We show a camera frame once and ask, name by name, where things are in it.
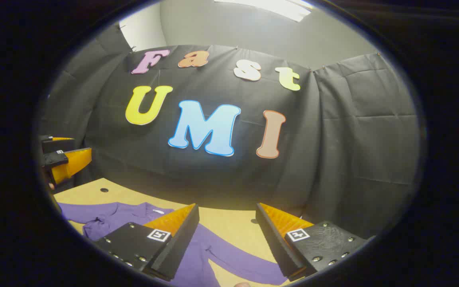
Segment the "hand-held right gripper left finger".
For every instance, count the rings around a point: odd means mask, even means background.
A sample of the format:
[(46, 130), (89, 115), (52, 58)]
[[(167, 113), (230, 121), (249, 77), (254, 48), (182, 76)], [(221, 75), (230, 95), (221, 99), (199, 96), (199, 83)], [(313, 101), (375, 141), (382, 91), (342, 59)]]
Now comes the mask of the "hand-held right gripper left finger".
[(146, 224), (126, 223), (94, 243), (137, 272), (171, 281), (198, 223), (193, 203)]

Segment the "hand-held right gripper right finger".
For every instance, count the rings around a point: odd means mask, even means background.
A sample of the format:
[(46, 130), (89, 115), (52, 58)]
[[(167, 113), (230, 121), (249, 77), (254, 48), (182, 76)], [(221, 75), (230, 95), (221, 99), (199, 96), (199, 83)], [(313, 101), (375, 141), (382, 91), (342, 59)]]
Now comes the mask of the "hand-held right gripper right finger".
[(313, 224), (264, 203), (257, 203), (255, 218), (290, 281), (335, 266), (368, 242), (329, 220)]

